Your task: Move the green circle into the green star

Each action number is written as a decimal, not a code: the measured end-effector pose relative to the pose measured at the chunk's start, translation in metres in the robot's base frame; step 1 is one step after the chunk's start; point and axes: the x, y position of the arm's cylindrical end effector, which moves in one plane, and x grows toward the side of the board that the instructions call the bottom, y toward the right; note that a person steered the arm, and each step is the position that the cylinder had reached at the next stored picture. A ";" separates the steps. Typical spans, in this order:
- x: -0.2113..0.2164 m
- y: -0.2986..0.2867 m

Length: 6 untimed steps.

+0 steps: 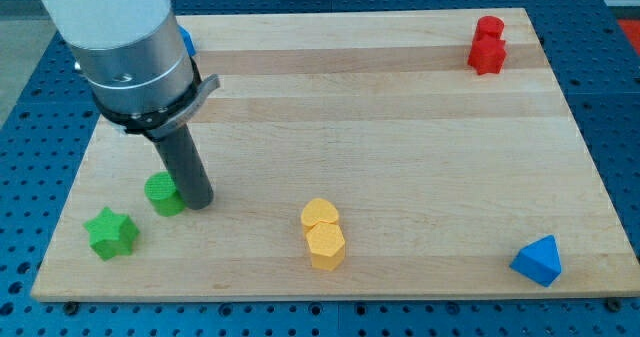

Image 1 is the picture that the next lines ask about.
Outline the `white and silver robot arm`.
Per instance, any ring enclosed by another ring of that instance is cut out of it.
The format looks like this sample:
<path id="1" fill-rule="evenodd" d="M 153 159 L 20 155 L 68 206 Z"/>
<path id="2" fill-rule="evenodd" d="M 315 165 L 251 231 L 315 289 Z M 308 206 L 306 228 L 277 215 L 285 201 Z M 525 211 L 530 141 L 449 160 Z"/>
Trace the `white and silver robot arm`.
<path id="1" fill-rule="evenodd" d="M 219 86 L 202 79 L 171 0 L 41 0 L 69 45 L 102 115 L 160 140 L 183 127 Z"/>

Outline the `blue block behind arm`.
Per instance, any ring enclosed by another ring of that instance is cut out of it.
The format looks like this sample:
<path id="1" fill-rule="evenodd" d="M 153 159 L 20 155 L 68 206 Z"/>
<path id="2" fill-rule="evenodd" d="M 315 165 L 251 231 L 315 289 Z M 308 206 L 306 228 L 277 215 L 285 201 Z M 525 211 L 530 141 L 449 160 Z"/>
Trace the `blue block behind arm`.
<path id="1" fill-rule="evenodd" d="M 194 57 L 196 55 L 196 49 L 191 37 L 191 34 L 187 29 L 179 25 L 179 32 L 181 34 L 182 40 L 190 57 Z"/>

